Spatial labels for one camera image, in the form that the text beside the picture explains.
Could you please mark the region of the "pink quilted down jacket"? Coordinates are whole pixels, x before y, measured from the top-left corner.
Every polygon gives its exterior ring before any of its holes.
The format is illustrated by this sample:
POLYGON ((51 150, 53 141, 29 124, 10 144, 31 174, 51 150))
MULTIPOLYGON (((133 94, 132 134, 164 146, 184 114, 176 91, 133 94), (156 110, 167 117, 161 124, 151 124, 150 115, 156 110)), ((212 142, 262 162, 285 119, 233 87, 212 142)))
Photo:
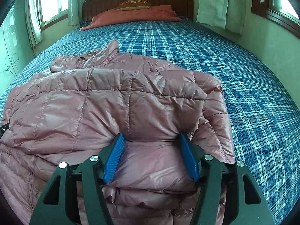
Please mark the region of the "pink quilted down jacket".
POLYGON ((23 224, 57 165, 84 162, 125 138, 116 174, 103 187, 115 224, 188 224, 199 190, 176 137, 233 164, 222 84, 165 60, 121 53, 112 40, 81 55, 59 55, 50 69, 10 91, 1 137, 1 191, 23 224))

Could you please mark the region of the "blue plaid bed sheet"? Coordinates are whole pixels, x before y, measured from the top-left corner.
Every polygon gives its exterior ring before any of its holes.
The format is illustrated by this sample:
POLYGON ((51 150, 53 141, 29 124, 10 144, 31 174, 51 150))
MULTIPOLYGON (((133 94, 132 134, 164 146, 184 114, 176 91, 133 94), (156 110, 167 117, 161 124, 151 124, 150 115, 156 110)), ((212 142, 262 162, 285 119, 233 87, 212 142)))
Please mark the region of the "blue plaid bed sheet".
POLYGON ((283 222, 299 199, 299 108, 259 58, 188 18, 76 29, 38 54, 9 89, 48 69, 58 54, 92 51, 112 39, 121 52, 167 60, 221 80, 235 153, 256 178, 275 223, 283 222))

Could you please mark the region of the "green curtain beside headboard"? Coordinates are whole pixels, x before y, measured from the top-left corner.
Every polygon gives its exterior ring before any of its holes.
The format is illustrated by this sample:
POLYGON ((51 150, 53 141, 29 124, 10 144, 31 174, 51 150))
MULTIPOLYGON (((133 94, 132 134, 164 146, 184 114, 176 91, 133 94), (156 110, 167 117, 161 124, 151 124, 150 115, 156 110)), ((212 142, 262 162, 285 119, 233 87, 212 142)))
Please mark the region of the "green curtain beside headboard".
POLYGON ((79 0, 68 0, 68 26, 79 24, 79 0))

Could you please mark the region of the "green curtain right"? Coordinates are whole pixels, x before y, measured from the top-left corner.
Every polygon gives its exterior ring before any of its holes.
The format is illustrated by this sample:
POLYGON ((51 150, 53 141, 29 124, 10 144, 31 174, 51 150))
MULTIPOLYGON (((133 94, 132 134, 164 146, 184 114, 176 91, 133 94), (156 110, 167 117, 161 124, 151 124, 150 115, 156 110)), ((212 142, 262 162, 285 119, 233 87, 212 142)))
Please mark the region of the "green curtain right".
POLYGON ((199 0, 196 21, 242 36, 247 0, 199 0))

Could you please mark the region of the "orange red pillow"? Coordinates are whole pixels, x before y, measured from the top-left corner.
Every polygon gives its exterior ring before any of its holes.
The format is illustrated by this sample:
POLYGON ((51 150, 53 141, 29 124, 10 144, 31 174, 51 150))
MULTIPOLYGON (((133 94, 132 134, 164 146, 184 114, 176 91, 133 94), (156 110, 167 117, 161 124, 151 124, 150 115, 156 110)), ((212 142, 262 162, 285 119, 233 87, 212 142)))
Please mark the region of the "orange red pillow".
POLYGON ((176 12, 170 5, 151 6, 147 9, 116 11, 111 9, 94 16, 88 26, 80 28, 80 31, 97 27, 135 21, 172 21, 181 22, 176 12))

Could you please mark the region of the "dark wooden headboard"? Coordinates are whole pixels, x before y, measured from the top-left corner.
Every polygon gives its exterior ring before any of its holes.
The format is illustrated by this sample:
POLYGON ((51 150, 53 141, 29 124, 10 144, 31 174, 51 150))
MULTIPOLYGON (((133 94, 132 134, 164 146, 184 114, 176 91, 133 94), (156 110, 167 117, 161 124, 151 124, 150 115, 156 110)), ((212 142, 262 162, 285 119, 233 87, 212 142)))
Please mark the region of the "dark wooden headboard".
POLYGON ((179 17, 194 18, 194 0, 90 0, 83 3, 82 20, 91 20, 94 16, 125 7, 147 8, 150 6, 170 5, 179 17))

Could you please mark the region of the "right window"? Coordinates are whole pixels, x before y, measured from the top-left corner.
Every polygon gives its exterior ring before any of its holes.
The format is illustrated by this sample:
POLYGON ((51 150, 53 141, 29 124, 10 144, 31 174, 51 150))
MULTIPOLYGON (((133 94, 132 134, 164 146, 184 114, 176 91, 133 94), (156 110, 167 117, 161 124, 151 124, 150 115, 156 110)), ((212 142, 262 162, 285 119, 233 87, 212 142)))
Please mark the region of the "right window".
POLYGON ((299 14, 289 0, 252 0, 251 12, 280 25, 299 38, 299 14))

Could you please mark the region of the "window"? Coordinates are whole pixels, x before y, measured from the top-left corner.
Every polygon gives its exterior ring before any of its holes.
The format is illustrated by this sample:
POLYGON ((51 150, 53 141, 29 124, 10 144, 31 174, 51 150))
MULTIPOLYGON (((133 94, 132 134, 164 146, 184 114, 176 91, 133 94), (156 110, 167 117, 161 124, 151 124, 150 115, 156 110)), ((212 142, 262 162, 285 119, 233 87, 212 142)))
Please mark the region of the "window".
POLYGON ((251 12, 280 25, 299 38, 299 14, 289 0, 252 0, 251 12))
POLYGON ((38 20, 41 30, 68 17, 69 0, 37 0, 38 20))

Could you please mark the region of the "small brown embroidered cushion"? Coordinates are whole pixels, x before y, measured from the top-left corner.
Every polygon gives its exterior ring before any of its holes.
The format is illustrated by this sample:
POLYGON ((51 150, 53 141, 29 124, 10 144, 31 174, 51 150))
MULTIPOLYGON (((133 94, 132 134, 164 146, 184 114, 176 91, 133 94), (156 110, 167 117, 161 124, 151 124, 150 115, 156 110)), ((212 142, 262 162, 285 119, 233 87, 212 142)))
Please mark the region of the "small brown embroidered cushion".
POLYGON ((148 9, 151 7, 151 3, 148 0, 128 0, 119 4, 115 10, 116 11, 131 11, 131 10, 141 10, 148 9))

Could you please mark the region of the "left window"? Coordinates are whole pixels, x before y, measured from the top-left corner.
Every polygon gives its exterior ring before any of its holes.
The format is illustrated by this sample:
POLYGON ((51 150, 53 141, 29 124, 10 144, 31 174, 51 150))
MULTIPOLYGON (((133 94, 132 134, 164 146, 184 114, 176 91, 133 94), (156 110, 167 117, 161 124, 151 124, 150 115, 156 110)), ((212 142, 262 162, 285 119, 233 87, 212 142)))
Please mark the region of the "left window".
POLYGON ((38 20, 41 30, 68 17, 69 0, 37 0, 38 20))

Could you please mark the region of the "green curtain far left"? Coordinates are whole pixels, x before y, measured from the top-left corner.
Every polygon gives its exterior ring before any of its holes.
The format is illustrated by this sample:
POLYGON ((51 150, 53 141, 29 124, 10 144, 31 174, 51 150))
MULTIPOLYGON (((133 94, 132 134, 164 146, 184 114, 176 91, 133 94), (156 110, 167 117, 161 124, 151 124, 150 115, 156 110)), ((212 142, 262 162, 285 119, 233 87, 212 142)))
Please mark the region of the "green curtain far left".
POLYGON ((37 0, 25 0, 25 20, 31 48, 43 40, 38 18, 37 0))

